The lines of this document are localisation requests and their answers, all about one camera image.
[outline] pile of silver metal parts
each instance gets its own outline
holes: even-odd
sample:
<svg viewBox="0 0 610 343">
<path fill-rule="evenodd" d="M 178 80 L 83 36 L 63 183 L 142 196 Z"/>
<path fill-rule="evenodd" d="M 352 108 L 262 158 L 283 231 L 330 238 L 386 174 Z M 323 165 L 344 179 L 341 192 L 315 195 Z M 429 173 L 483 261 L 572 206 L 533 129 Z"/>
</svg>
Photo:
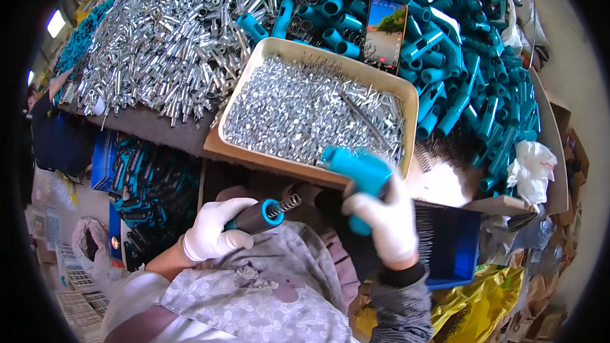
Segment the pile of silver metal parts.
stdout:
<svg viewBox="0 0 610 343">
<path fill-rule="evenodd" d="M 76 99 L 91 115 L 101 100 L 104 122 L 139 103 L 172 126 L 197 121 L 224 108 L 249 59 L 234 19 L 249 12 L 272 25 L 277 10 L 277 0 L 116 0 L 95 31 L 81 82 L 61 102 Z"/>
<path fill-rule="evenodd" d="M 366 147 L 396 165 L 404 155 L 402 101 L 311 57 L 267 57 L 233 103 L 222 133 L 231 144 L 304 164 L 317 164 L 329 145 Z"/>
</svg>

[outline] gray sleeve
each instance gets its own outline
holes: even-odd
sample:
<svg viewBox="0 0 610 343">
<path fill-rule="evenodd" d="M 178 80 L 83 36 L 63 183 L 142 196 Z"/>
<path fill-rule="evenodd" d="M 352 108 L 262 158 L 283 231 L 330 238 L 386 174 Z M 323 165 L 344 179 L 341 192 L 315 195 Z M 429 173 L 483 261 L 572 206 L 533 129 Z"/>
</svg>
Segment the gray sleeve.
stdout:
<svg viewBox="0 0 610 343">
<path fill-rule="evenodd" d="M 430 322 L 430 293 L 424 281 L 428 274 L 406 287 L 376 283 L 371 299 L 377 309 L 377 327 L 371 343 L 427 343 L 434 329 Z"/>
</svg>

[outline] phone screen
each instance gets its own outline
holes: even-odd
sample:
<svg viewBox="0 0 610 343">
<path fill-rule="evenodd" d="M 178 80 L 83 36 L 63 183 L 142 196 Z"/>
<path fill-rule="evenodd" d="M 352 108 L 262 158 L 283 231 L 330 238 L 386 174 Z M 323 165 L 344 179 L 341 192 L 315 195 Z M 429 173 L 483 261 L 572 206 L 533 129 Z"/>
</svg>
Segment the phone screen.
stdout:
<svg viewBox="0 0 610 343">
<path fill-rule="evenodd" d="M 400 65 L 407 6 L 386 0 L 371 0 L 364 63 L 396 75 Z"/>
</svg>

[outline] pile of teal plastic parts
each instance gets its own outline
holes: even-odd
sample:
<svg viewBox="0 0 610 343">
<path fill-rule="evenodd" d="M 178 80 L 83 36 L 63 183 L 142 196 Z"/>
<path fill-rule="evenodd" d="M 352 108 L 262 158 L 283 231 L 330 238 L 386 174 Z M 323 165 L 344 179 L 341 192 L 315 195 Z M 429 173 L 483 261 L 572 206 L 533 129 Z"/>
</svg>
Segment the pile of teal plastic parts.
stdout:
<svg viewBox="0 0 610 343">
<path fill-rule="evenodd" d="M 483 146 L 472 160 L 487 168 L 482 195 L 512 195 L 513 188 L 506 188 L 506 168 L 515 158 L 517 142 L 537 140 L 540 118 L 530 74 L 500 37 L 507 28 L 507 1 L 389 1 L 408 7 L 398 75 L 419 95 L 416 137 L 446 137 L 462 119 L 462 130 Z M 270 32 L 250 14 L 237 23 L 256 43 L 269 36 L 287 38 L 288 24 L 298 16 L 309 20 L 318 35 L 312 45 L 362 58 L 362 43 L 345 35 L 364 32 L 369 0 L 311 2 L 315 4 L 281 0 Z"/>
</svg>

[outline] white work glove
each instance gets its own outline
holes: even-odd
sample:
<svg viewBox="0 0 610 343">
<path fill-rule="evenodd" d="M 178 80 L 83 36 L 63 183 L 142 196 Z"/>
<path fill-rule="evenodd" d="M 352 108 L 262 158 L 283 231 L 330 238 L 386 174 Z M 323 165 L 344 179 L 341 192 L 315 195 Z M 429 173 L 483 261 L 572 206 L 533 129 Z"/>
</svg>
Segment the white work glove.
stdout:
<svg viewBox="0 0 610 343">
<path fill-rule="evenodd" d="M 385 203 L 363 192 L 348 197 L 341 209 L 355 214 L 371 227 L 377 255 L 384 264 L 405 261 L 417 253 L 417 233 L 413 200 L 400 174 L 390 178 Z"/>
<path fill-rule="evenodd" d="M 252 235 L 240 231 L 223 232 L 225 224 L 238 213 L 256 204 L 249 197 L 235 197 L 225 202 L 203 204 L 194 225 L 184 235 L 184 253 L 192 261 L 219 258 L 238 249 L 250 249 L 254 245 Z"/>
</svg>

